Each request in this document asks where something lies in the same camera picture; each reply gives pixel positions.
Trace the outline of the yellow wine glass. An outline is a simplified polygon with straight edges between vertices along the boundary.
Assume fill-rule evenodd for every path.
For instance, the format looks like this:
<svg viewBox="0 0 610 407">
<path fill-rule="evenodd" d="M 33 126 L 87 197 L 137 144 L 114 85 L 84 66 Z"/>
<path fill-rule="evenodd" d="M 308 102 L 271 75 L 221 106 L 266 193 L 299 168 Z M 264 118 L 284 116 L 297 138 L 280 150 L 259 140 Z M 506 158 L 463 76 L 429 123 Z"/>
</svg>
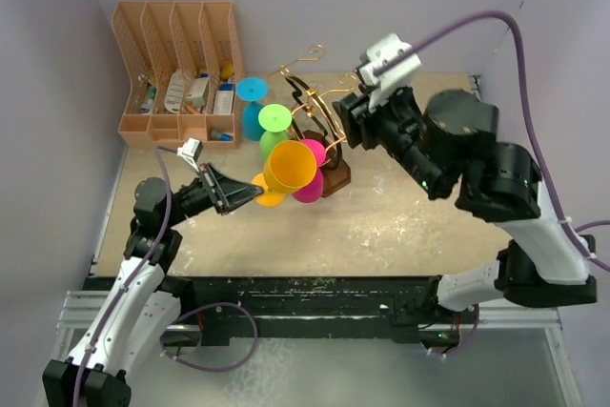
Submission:
<svg viewBox="0 0 610 407">
<path fill-rule="evenodd" d="M 295 140 L 282 141 L 274 146 L 262 172 L 252 180 L 263 190 L 254 201 L 262 207 L 276 207 L 288 194 L 309 185 L 317 170 L 314 153 L 308 146 Z"/>
</svg>

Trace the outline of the pink wine glass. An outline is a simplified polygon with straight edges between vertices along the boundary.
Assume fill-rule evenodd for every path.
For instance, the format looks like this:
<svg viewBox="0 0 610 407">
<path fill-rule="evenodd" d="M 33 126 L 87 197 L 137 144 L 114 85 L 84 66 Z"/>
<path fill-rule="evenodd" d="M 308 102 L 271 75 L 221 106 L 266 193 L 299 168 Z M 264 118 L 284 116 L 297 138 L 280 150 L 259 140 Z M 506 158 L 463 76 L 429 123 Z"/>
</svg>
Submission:
<svg viewBox="0 0 610 407">
<path fill-rule="evenodd" d="M 317 201 L 323 193 L 321 166 L 326 161 L 327 153 L 325 147 L 317 140 L 305 138 L 301 140 L 301 143 L 306 145 L 313 153 L 317 169 L 313 180 L 305 187 L 294 192 L 293 198 L 301 203 L 313 203 Z"/>
</svg>

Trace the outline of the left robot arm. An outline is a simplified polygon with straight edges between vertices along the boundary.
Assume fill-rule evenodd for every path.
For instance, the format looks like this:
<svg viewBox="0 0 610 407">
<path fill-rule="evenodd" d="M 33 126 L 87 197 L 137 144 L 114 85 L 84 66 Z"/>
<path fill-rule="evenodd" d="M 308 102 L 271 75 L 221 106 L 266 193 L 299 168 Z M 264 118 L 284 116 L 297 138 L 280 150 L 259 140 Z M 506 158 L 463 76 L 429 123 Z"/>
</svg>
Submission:
<svg viewBox="0 0 610 407">
<path fill-rule="evenodd" d="M 181 234 L 175 225 L 209 209 L 228 214 L 263 194 L 261 187 L 232 179 L 211 164 L 173 192 L 169 177 L 150 177 L 134 192 L 134 217 L 124 259 L 92 324 L 63 360 L 42 375 L 50 406 L 127 406 L 138 366 L 172 323 L 193 318 L 189 280 L 170 277 Z"/>
</svg>

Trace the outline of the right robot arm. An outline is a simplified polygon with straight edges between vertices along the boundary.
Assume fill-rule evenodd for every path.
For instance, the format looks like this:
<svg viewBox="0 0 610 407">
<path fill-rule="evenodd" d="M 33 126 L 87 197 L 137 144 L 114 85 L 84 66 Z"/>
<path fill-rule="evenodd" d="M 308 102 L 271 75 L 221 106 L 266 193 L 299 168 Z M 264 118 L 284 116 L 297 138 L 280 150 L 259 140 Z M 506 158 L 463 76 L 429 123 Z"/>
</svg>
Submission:
<svg viewBox="0 0 610 407">
<path fill-rule="evenodd" d="M 585 257 L 593 238 L 566 234 L 541 168 L 521 145 L 497 140 L 499 110 L 464 90 L 432 96 L 421 110 L 409 87 L 370 112 L 370 94 L 349 93 L 333 107 L 350 147 L 382 147 L 429 199 L 447 199 L 510 235 L 496 259 L 433 279 L 424 312 L 445 322 L 498 298 L 529 308 L 593 304 L 597 280 Z"/>
</svg>

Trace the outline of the gold and black glass rack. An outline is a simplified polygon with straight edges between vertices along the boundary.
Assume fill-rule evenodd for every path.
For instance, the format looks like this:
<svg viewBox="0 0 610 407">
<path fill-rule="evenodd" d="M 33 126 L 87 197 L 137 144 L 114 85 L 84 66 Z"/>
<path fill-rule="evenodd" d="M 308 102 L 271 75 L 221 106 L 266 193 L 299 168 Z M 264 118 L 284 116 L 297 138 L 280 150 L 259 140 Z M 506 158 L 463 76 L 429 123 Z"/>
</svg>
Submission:
<svg viewBox="0 0 610 407">
<path fill-rule="evenodd" d="M 329 197 L 351 183 L 351 169 L 344 159 L 343 144 L 347 143 L 346 133 L 334 112 L 326 102 L 329 94 L 349 94 L 358 86 L 353 73 L 343 73 L 338 80 L 338 88 L 319 91 L 306 83 L 302 77 L 291 71 L 291 66 L 301 62 L 315 62 L 326 55 L 321 44 L 313 44 L 304 57 L 299 57 L 264 75 L 268 80 L 280 74 L 293 88 L 291 96 L 295 102 L 291 108 L 292 121 L 288 129 L 292 138 L 318 142 L 324 152 L 319 166 L 322 175 L 322 197 Z"/>
</svg>

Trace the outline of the green wine glass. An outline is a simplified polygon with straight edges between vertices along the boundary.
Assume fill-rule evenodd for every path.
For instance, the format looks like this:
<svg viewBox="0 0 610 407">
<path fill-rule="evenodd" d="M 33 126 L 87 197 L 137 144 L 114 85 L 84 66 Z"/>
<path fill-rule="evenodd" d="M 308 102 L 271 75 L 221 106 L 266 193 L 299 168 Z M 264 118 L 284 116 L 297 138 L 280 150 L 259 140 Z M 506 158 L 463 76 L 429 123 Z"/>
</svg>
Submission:
<svg viewBox="0 0 610 407">
<path fill-rule="evenodd" d="M 280 142 L 289 139 L 288 128 L 292 124 L 292 115 L 288 108 L 280 104 L 265 106 L 258 115 L 258 122 L 263 129 L 259 140 L 262 161 L 266 161 L 273 148 Z"/>
</svg>

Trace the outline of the blue wine glass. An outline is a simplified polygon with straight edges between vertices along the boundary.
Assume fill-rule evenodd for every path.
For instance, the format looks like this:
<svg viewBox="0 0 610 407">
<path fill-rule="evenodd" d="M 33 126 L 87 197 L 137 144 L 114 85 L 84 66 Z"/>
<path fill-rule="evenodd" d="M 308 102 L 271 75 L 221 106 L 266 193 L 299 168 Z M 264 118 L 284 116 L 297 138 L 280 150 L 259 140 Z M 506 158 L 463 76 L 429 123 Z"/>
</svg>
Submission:
<svg viewBox="0 0 610 407">
<path fill-rule="evenodd" d="M 265 130 L 258 116 L 264 106 L 260 100 L 267 94 L 267 83 L 259 77 L 247 77 L 236 86 L 236 95 L 246 103 L 241 116 L 243 135 L 251 141 L 259 141 Z"/>
</svg>

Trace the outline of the grey and blue stamp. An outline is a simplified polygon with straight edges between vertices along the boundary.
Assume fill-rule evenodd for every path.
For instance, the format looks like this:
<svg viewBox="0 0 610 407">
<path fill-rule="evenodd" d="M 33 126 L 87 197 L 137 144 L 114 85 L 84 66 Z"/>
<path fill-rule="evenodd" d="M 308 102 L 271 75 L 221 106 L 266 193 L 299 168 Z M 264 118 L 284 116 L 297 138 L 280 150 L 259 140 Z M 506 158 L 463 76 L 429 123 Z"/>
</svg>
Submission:
<svg viewBox="0 0 610 407">
<path fill-rule="evenodd" d="M 210 129 L 209 138 L 211 141 L 219 142 L 231 142 L 234 140 L 234 138 L 230 134 L 219 131 L 217 129 Z"/>
</svg>

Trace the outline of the white instruction card box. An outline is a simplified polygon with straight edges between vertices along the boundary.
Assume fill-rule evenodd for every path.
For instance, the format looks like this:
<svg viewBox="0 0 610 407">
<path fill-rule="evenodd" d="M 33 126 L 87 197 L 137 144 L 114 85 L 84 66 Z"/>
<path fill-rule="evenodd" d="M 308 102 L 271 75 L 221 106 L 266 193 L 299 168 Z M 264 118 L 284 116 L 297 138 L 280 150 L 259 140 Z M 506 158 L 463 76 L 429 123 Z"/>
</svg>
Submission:
<svg viewBox="0 0 610 407">
<path fill-rule="evenodd" d="M 234 84 L 221 84 L 215 94 L 213 114 L 229 115 L 234 110 Z"/>
</svg>

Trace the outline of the green and white box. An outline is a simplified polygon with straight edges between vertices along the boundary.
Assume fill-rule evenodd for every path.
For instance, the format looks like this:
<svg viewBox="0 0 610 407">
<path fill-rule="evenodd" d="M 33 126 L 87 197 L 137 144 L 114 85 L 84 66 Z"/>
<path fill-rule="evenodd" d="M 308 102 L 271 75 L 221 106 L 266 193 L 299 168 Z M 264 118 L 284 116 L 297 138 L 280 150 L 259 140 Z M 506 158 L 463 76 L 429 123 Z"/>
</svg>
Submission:
<svg viewBox="0 0 610 407">
<path fill-rule="evenodd" d="M 201 109 L 205 107 L 208 102 L 209 93 L 209 78 L 199 77 L 196 78 L 186 95 L 186 102 L 192 105 L 195 109 Z"/>
</svg>

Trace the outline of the yellow round item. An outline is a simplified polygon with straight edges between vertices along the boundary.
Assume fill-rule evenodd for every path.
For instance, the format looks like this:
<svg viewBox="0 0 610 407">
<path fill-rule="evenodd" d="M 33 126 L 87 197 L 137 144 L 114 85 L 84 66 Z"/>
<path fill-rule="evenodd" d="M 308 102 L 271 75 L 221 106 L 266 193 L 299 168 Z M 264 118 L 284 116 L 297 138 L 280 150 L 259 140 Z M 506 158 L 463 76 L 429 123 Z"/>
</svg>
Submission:
<svg viewBox="0 0 610 407">
<path fill-rule="evenodd" d="M 232 78 L 234 76 L 234 65 L 231 62 L 225 64 L 221 69 L 220 76 L 223 80 Z"/>
</svg>

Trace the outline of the peach plastic desk organizer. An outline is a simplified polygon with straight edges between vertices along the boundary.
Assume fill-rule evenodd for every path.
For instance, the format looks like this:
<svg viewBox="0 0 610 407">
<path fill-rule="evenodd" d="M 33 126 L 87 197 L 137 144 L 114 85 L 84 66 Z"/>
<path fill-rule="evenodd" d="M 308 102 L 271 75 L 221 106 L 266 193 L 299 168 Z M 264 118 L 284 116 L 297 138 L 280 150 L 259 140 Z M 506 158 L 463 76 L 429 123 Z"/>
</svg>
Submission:
<svg viewBox="0 0 610 407">
<path fill-rule="evenodd" d="M 244 102 L 235 99 L 232 114 L 213 114 L 215 94 L 225 82 L 222 67 L 234 65 L 234 82 L 246 76 L 233 2 L 121 1 L 112 29 L 131 84 L 118 132 L 131 148 L 177 147 L 189 137 L 210 149 L 238 148 Z M 184 95 L 180 112 L 173 114 L 163 100 L 177 69 L 184 75 Z M 207 105 L 198 110 L 186 95 L 199 77 L 209 78 L 209 93 Z M 211 141 L 210 129 L 234 140 Z"/>
</svg>

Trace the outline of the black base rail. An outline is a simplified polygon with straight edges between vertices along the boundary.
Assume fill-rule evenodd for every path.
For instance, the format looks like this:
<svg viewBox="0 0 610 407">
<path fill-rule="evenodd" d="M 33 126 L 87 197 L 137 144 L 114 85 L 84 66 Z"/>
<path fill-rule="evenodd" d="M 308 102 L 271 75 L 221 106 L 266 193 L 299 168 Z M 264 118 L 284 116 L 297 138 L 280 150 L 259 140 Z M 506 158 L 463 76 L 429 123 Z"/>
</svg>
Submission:
<svg viewBox="0 0 610 407">
<path fill-rule="evenodd" d="M 233 338 L 387 339 L 458 344 L 478 320 L 469 306 L 446 311 L 432 297 L 429 276 L 166 277 L 185 327 L 206 346 Z"/>
</svg>

